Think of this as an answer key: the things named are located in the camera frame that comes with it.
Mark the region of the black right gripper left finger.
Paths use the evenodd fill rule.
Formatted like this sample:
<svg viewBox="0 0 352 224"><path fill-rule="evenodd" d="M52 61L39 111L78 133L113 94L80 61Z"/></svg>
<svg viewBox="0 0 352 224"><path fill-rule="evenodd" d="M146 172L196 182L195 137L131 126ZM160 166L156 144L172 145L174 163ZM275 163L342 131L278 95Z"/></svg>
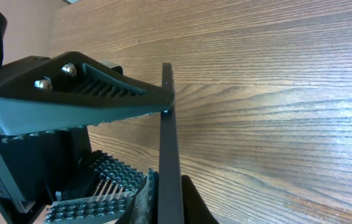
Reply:
<svg viewBox="0 0 352 224"><path fill-rule="evenodd" d="M158 173L149 169L140 188L132 197L116 224L152 224L155 220L158 193Z"/></svg>

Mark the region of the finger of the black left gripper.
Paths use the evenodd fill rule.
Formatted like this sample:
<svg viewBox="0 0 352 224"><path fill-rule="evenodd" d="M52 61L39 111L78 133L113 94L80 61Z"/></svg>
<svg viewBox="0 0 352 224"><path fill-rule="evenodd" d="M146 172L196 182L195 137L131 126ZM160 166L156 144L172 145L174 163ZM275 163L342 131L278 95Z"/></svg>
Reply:
<svg viewBox="0 0 352 224"><path fill-rule="evenodd" d="M174 91L84 55L30 56L0 68L0 136L23 139L170 109Z"/></svg>

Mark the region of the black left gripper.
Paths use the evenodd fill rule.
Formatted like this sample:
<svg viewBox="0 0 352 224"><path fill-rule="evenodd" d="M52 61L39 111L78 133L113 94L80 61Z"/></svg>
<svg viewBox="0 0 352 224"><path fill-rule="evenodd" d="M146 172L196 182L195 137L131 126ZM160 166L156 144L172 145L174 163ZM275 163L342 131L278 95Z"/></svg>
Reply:
<svg viewBox="0 0 352 224"><path fill-rule="evenodd" d="M30 56L0 68L0 213L8 223L32 223L64 190L45 223L116 221L145 178L103 151L80 168L91 145L61 71L74 61Z"/></svg>

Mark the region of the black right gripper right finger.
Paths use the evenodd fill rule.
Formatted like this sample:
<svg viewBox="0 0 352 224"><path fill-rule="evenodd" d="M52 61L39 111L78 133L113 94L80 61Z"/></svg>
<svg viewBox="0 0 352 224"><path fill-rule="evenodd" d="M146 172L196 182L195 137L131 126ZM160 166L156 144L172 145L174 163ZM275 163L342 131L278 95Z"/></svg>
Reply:
<svg viewBox="0 0 352 224"><path fill-rule="evenodd" d="M187 175L181 176L185 224L219 224Z"/></svg>

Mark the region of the Samsung Galaxy smartphone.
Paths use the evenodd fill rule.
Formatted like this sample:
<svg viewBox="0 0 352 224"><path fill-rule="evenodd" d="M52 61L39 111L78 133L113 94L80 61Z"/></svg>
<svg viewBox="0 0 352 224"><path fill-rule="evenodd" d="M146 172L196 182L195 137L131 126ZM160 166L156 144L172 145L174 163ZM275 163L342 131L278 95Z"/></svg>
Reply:
<svg viewBox="0 0 352 224"><path fill-rule="evenodd" d="M159 142L158 223L183 224L183 192L174 99L161 112Z"/></svg>

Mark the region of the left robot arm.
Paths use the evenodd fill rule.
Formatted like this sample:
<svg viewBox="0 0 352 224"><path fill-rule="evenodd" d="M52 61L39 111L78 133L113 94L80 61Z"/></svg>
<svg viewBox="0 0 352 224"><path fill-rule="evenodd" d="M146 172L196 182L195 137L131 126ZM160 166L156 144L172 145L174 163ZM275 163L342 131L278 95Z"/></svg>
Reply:
<svg viewBox="0 0 352 224"><path fill-rule="evenodd" d="M8 223L182 223L172 66L154 86L80 52L3 64L0 13L0 213ZM161 115L159 171L93 151L88 126Z"/></svg>

